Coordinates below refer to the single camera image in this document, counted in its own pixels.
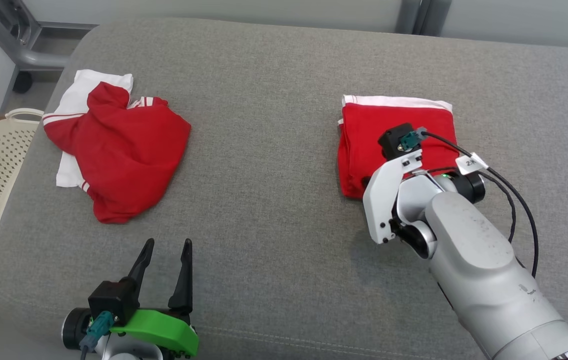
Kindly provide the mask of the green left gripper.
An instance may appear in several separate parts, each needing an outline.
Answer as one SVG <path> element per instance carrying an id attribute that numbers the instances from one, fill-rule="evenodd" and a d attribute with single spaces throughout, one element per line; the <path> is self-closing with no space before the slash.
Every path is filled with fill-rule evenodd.
<path id="1" fill-rule="evenodd" d="M 147 239 L 136 261 L 129 271 L 128 278 L 134 282 L 134 297 L 142 289 L 143 277 L 149 266 L 155 240 Z M 168 301 L 172 312 L 189 315 L 193 311 L 193 242 L 185 240 L 180 257 L 181 268 L 174 292 Z M 111 333 L 125 334 L 136 340 L 159 346 L 187 357 L 198 354 L 199 337 L 187 322 L 155 309 L 138 309 L 125 325 L 114 325 Z"/>

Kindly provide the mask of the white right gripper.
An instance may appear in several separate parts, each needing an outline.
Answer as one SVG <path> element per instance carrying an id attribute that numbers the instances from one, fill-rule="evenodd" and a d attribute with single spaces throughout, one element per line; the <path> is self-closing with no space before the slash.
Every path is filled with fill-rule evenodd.
<path id="1" fill-rule="evenodd" d="M 421 155 L 421 150 L 406 153 L 382 164 L 372 176 L 361 177 L 361 187 L 365 189 L 362 204 L 366 223 L 371 239 L 378 245 L 396 237 L 390 221 L 398 195 L 403 196 L 399 210 L 402 223 L 417 221 L 425 209 L 425 201 L 419 200 L 419 196 L 406 189 L 399 191 L 404 175 L 421 168 Z"/>

